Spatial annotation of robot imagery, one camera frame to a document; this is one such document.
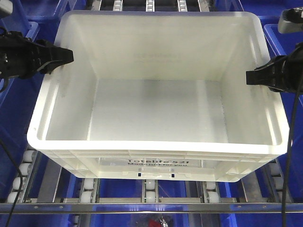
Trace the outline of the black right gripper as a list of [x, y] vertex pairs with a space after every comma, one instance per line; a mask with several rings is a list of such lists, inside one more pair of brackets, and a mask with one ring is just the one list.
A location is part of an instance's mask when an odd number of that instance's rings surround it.
[[246, 71], [247, 85], [268, 86], [275, 92], [303, 91], [303, 44], [298, 43], [288, 55], [272, 58], [263, 66]]

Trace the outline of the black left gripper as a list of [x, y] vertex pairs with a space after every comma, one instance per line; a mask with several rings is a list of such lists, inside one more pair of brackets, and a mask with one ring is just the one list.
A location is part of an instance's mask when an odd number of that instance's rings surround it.
[[50, 74], [74, 61], [73, 51], [40, 39], [33, 41], [21, 32], [0, 32], [0, 78], [29, 79], [37, 72]]

